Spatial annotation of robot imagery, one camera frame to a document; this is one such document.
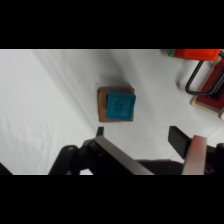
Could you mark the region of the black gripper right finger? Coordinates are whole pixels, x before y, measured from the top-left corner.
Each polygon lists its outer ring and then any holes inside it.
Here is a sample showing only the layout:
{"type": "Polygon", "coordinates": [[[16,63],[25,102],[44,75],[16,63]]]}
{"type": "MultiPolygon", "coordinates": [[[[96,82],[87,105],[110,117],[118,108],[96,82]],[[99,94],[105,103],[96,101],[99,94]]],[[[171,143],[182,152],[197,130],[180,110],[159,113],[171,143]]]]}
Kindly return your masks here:
{"type": "Polygon", "coordinates": [[[184,134],[176,126],[169,127],[168,142],[184,160],[183,175],[203,175],[206,164],[207,139],[184,134]]]}

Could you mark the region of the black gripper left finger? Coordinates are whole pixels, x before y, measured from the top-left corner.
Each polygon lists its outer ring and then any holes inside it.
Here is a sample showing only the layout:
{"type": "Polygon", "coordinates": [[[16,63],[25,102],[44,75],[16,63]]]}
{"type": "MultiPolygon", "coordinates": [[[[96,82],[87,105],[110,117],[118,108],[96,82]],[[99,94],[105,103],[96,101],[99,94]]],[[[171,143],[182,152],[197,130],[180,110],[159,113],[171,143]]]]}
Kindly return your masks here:
{"type": "Polygon", "coordinates": [[[152,175],[152,172],[132,159],[104,136],[104,128],[97,129],[93,139],[97,153],[96,169],[104,175],[152,175]]]}

